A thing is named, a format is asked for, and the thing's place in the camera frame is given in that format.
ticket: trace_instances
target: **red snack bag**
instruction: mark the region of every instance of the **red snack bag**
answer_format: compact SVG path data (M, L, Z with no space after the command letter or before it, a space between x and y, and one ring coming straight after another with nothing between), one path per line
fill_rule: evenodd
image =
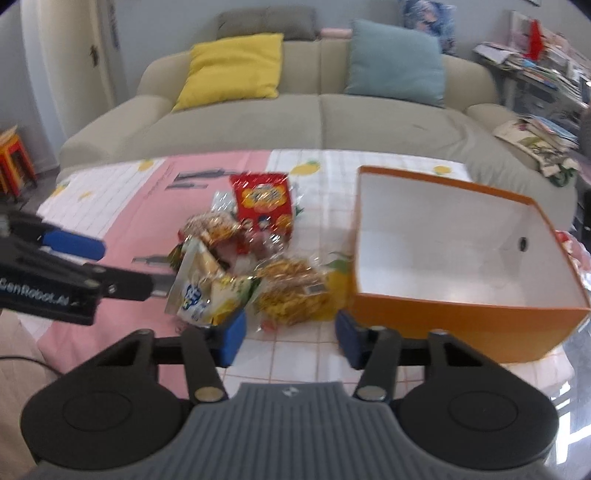
M293 207L285 173L230 175L236 196L238 221L246 234L276 233L291 237Z

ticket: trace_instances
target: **gray ribbed panel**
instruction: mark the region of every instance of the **gray ribbed panel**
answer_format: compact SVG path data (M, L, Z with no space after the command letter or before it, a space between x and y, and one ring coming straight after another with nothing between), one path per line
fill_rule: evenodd
M26 480L554 480L541 462L506 472L444 463L416 447L389 408L342 384L242 384L228 402L193 409L152 457L104 472L42 463Z

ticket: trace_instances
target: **black cable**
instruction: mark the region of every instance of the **black cable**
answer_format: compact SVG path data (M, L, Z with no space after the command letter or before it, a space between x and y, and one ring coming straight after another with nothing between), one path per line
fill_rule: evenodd
M51 365L47 365L45 362L41 360L37 360L36 358L32 358L30 356L22 356L22 355L0 355L0 362L3 360L23 360L25 362L33 362L34 364L41 365L42 367L47 368L49 371L55 373L58 377L61 377L63 374L53 368Z

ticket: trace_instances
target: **door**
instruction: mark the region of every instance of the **door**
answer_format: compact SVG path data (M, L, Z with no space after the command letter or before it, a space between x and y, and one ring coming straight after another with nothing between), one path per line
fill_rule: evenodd
M70 138L114 106L96 0L41 0L37 8L53 102Z

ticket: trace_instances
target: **box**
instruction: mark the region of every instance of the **box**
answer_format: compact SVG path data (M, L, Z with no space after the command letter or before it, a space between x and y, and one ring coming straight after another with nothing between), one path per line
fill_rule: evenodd
M586 292L532 199L361 167L348 309L407 338L442 329L497 362L542 358L583 321Z

